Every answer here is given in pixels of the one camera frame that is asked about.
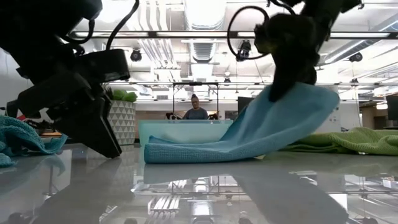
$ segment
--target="green towel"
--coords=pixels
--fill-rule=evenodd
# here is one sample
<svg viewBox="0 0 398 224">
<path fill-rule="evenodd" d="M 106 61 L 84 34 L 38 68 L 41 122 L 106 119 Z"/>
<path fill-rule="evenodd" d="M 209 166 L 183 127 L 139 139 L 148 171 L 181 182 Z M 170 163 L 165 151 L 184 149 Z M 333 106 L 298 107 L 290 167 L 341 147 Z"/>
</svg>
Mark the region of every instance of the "green towel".
<svg viewBox="0 0 398 224">
<path fill-rule="evenodd" d="M 344 133 L 312 134 L 283 151 L 398 156 L 398 130 L 354 128 Z"/>
</svg>

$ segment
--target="geometric planter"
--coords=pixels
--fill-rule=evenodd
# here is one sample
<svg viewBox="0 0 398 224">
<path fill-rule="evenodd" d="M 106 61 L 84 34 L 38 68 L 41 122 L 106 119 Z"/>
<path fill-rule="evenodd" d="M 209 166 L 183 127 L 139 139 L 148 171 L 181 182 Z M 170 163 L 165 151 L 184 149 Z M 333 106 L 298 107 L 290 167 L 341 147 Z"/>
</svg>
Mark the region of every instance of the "geometric planter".
<svg viewBox="0 0 398 224">
<path fill-rule="evenodd" d="M 108 121 L 120 146 L 134 144 L 136 104 L 113 100 Z"/>
</svg>

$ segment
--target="glossy white table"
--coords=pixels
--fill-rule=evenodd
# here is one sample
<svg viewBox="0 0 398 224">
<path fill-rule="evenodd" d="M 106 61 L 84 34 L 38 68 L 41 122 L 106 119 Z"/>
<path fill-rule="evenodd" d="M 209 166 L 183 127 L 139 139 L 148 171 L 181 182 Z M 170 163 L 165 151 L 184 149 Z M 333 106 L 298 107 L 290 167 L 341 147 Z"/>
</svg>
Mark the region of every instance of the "glossy white table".
<svg viewBox="0 0 398 224">
<path fill-rule="evenodd" d="M 396 157 L 277 152 L 145 165 L 138 149 L 123 150 L 108 160 L 67 145 L 0 169 L 0 223 L 398 223 Z"/>
</svg>

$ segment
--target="blue towel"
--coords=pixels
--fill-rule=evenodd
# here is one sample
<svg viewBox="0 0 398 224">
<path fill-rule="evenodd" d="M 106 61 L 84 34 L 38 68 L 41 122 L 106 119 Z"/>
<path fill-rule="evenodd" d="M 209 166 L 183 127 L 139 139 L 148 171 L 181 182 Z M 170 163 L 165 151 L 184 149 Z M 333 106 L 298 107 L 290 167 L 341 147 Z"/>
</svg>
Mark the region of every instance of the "blue towel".
<svg viewBox="0 0 398 224">
<path fill-rule="evenodd" d="M 13 166 L 12 156 L 51 155 L 65 144 L 67 136 L 43 142 L 35 129 L 8 116 L 0 116 L 0 167 Z"/>
<path fill-rule="evenodd" d="M 271 103 L 269 90 L 266 87 L 250 102 L 218 142 L 178 144 L 151 136 L 145 162 L 225 162 L 277 151 L 316 131 L 340 100 L 331 90 L 298 83 Z"/>
</svg>

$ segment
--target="green plant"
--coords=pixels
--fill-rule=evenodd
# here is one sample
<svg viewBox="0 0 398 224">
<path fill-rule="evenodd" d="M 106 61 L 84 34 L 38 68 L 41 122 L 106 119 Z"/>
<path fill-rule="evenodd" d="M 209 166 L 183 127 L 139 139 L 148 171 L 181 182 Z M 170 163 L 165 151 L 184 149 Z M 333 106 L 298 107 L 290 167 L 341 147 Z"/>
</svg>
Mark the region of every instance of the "green plant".
<svg viewBox="0 0 398 224">
<path fill-rule="evenodd" d="M 137 95 L 134 92 L 128 93 L 126 90 L 112 90 L 111 87 L 106 87 L 105 94 L 111 100 L 121 100 L 127 102 L 135 102 L 137 100 Z"/>
</svg>

